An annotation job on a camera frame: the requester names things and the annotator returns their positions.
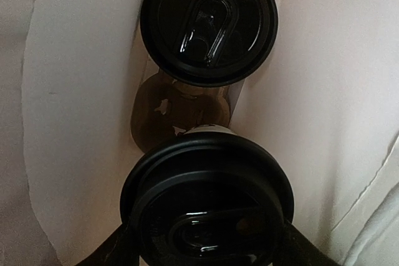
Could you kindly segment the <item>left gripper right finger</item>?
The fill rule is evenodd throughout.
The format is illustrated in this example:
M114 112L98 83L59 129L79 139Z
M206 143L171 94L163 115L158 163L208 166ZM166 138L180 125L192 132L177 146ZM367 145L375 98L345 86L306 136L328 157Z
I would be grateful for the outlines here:
M274 222L274 226L276 226L274 265L339 266L286 219L278 219Z

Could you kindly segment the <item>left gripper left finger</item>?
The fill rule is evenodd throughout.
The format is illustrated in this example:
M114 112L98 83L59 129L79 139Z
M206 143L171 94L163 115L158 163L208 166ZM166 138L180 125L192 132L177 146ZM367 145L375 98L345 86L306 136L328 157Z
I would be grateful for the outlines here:
M139 246L130 221L123 222L92 254L76 266L137 266Z

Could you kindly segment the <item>black plastic cup lid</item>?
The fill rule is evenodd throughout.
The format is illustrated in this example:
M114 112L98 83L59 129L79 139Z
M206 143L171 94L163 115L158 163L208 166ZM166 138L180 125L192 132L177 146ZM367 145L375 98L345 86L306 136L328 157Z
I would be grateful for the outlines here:
M291 184L256 143L229 133L188 133L147 151L128 175L120 216L148 265L269 265Z

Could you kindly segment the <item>brown cardboard cup carrier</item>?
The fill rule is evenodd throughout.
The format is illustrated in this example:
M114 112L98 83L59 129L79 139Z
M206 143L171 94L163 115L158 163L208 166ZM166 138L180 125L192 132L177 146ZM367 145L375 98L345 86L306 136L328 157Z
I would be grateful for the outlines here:
M227 127L229 87L196 87L159 71L138 88L131 133L144 152L201 125Z

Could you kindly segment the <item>brown paper bag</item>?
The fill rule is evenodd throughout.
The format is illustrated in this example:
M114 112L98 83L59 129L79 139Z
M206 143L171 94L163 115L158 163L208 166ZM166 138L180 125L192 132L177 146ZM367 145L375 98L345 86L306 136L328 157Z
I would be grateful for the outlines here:
M152 64L141 0L1 0L1 264L73 265L120 223ZM277 0L271 58L231 127L292 184L324 253L398 264L398 0Z

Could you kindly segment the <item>white paper coffee cup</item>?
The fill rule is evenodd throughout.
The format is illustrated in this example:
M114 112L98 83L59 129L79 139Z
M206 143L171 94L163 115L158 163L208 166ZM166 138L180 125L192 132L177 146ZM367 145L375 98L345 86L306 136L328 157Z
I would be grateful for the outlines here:
M185 135L190 134L190 133L206 133L206 132L208 132L208 133L209 132L226 133L226 134L234 135L234 132L231 131L229 128L226 128L221 125L215 125L215 124L200 125L200 126L194 127L192 129L188 130L187 132L185 132Z

